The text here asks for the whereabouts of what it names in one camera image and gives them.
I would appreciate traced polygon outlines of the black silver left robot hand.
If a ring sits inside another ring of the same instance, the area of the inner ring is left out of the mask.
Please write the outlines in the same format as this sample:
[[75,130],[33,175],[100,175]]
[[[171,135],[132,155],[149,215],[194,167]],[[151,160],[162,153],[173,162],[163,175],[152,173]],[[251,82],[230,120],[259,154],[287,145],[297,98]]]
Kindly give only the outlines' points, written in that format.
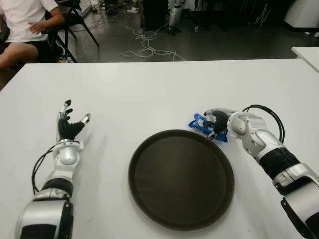
[[86,114],[80,121],[70,123],[69,114],[73,111],[71,100],[66,100],[59,109],[56,121],[56,141],[74,140],[82,131],[85,125],[90,121],[91,114]]

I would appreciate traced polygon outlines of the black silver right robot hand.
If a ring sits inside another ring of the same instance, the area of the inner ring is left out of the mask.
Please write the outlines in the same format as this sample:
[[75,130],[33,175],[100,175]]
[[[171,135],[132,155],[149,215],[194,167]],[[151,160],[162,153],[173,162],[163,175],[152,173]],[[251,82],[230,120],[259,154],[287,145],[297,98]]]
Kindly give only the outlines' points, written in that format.
[[208,138],[213,140],[217,135],[227,129],[227,122],[230,116],[235,113],[235,110],[214,108],[206,110],[204,116],[207,119],[205,124],[208,127],[212,127],[212,132],[208,135]]

